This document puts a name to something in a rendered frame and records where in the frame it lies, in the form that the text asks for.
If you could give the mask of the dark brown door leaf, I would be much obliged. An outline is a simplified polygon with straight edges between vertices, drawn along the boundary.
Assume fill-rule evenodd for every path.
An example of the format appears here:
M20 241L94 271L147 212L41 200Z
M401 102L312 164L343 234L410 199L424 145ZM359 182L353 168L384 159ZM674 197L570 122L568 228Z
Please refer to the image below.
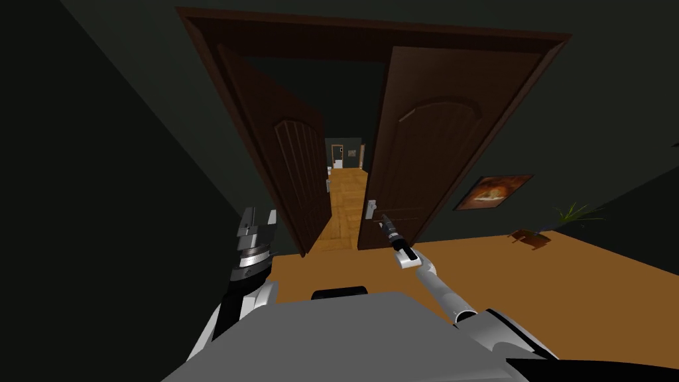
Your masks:
M322 116L223 44L229 94L301 256L332 216Z
M413 243L540 61L527 52L396 46L365 193L359 249L389 245L386 214Z

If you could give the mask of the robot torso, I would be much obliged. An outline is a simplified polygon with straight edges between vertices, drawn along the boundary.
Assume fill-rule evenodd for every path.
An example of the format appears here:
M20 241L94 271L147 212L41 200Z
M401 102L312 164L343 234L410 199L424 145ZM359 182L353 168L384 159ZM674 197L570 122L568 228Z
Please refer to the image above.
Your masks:
M518 382L400 292L258 307L162 382Z

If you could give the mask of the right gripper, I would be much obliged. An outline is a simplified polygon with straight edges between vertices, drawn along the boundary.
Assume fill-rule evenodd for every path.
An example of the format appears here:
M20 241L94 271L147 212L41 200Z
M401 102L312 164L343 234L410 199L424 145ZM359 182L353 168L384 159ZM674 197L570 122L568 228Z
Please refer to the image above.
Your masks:
M386 214L381 216L379 226L395 251L412 252L412 247L406 242L405 238L399 233L394 223Z

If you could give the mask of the orange framed wall picture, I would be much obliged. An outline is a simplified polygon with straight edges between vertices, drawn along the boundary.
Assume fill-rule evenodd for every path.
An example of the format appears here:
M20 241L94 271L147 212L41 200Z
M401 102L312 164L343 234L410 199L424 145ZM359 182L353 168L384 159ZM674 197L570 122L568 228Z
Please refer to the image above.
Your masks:
M455 211L484 210L499 207L520 187L534 178L533 174L482 176L457 203Z

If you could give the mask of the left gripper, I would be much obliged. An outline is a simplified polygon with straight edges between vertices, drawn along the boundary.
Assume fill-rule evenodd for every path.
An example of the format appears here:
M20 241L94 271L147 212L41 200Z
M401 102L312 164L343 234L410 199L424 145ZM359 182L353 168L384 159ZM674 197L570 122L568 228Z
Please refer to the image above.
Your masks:
M266 225L255 225L255 207L246 208L237 231L237 250L244 251L270 245L277 230L277 211L271 210Z

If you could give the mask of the green potted plant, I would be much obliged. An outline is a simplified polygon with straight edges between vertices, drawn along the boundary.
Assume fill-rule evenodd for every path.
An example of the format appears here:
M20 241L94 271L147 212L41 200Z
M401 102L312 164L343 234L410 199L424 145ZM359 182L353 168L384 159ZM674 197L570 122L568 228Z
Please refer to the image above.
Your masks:
M533 251L543 248L545 245L551 242L551 240L544 235L545 231L550 231L555 228L566 225L572 222L581 222L586 220L604 220L604 218L593 218L591 215L600 212L603 208L589 209L588 204L576 208L576 202L572 202L568 209L561 209L555 207L554 209L558 212L558 219L555 222L548 223L539 229L529 230L529 229L518 229L513 231L507 237L513 238L513 243L521 242L531 246Z

